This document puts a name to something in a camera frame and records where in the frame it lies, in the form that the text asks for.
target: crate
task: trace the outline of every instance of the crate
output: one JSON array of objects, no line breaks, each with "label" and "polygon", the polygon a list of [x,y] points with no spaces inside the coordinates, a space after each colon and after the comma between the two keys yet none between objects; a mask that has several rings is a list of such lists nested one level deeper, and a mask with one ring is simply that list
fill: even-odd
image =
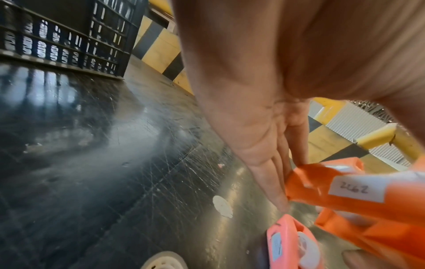
[{"label": "crate", "polygon": [[[73,11],[66,12],[66,5]],[[146,5],[144,0],[0,0],[0,56],[123,77]]]}]

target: white wheel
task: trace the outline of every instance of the white wheel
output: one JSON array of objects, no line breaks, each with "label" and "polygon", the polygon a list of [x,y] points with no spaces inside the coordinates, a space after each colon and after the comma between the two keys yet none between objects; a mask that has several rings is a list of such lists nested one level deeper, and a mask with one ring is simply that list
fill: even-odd
[{"label": "white wheel", "polygon": [[177,253],[163,251],[152,256],[141,269],[188,269],[185,261]]}]

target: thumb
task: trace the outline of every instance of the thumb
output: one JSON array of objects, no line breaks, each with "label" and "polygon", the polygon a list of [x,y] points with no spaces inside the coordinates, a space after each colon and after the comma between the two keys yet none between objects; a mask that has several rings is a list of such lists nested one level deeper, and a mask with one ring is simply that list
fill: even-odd
[{"label": "thumb", "polygon": [[364,250],[346,250],[342,258],[349,269],[399,269]]}]

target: scratched black surface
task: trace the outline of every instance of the scratched black surface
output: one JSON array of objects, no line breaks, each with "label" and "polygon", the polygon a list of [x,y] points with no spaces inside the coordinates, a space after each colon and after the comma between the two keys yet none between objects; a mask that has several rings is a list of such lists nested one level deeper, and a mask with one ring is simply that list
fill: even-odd
[{"label": "scratched black surface", "polygon": [[0,62],[0,267],[140,268],[170,250],[190,269],[268,268],[280,214],[192,96],[140,61],[128,70]]}]

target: corrugated metal sheet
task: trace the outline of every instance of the corrugated metal sheet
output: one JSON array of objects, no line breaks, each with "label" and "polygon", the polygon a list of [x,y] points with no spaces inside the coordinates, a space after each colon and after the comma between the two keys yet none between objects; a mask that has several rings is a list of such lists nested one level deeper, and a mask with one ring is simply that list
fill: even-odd
[{"label": "corrugated metal sheet", "polygon": [[[310,109],[309,115],[314,117],[320,111],[316,102],[313,104],[313,109]],[[346,139],[355,142],[355,140],[363,135],[373,132],[383,126],[386,123],[380,119],[370,115],[368,112],[357,107],[356,105],[347,102],[347,104],[341,109],[341,111],[326,125],[328,128],[345,137]],[[410,162],[407,161],[401,152],[395,147],[385,144],[370,150],[370,153],[379,158],[389,160],[389,163],[394,162],[403,166],[410,166]]]}]

